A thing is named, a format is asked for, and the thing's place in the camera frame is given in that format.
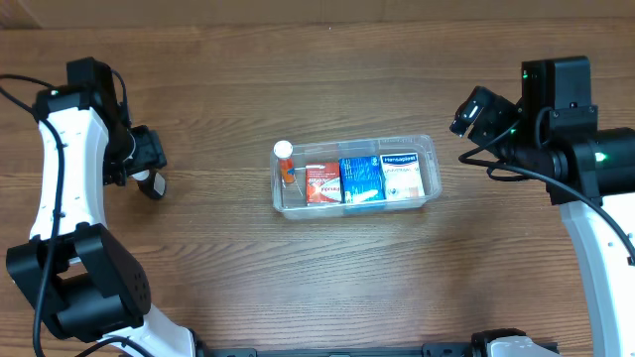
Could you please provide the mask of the dark brown medicine bottle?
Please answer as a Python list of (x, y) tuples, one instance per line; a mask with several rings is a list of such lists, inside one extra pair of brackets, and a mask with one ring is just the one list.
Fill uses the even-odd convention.
[(162, 199), (165, 196), (167, 183), (156, 170), (146, 170), (132, 176), (139, 189), (149, 198)]

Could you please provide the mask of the white blue plaster box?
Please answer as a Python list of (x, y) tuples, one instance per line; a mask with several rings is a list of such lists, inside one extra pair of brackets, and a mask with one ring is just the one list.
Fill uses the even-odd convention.
[(380, 161), (388, 200), (411, 199), (426, 194), (417, 153), (381, 155)]

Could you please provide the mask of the orange tablet tube white cap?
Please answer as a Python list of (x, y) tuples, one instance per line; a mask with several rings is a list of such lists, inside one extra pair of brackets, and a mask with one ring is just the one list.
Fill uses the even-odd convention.
[(295, 167), (292, 159), (294, 147), (291, 142), (281, 140), (274, 145), (273, 153), (278, 160), (281, 177), (284, 183), (294, 183)]

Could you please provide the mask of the blue medicine box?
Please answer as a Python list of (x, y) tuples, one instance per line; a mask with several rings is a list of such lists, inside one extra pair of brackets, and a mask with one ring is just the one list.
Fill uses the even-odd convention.
[(378, 156), (343, 158), (338, 163), (345, 203), (385, 199), (383, 173)]

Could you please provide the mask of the clear plastic container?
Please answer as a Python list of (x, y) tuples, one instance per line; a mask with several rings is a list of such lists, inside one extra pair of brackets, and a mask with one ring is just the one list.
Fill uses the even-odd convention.
[[(394, 211), (420, 208), (429, 200), (442, 193), (441, 175), (437, 153), (432, 138), (428, 135), (407, 135), (387, 138), (360, 139), (313, 144), (293, 144), (292, 155), (294, 183), (284, 183), (278, 160), (271, 153), (271, 189), (273, 207), (288, 219), (331, 218), (369, 212)], [(306, 166), (314, 163), (338, 163), (343, 158), (378, 156), (387, 154), (417, 153), (425, 189), (421, 197), (367, 201), (362, 203), (341, 203), (307, 205)]]

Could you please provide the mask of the red medicine box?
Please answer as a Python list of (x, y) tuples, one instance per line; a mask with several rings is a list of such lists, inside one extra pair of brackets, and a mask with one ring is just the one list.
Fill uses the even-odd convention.
[(338, 163), (314, 163), (306, 166), (307, 205), (342, 202)]

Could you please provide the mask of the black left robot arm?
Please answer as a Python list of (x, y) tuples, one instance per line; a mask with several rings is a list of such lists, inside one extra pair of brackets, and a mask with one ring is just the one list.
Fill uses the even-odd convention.
[(122, 76), (97, 59), (71, 61), (65, 84), (42, 82), (27, 110), (44, 147), (41, 197), (29, 240), (8, 250), (6, 267), (33, 308), (34, 347), (48, 331), (89, 352), (207, 355), (193, 330), (153, 305), (144, 269), (107, 227), (107, 185), (133, 180), (156, 200), (167, 190), (160, 139), (133, 125)]

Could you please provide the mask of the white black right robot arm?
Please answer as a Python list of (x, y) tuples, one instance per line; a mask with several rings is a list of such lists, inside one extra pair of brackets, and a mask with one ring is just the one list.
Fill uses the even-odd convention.
[(545, 184), (571, 237), (596, 356), (634, 353), (634, 131), (601, 130), (586, 56), (525, 61), (517, 102), (475, 87), (450, 126), (459, 156), (500, 181)]

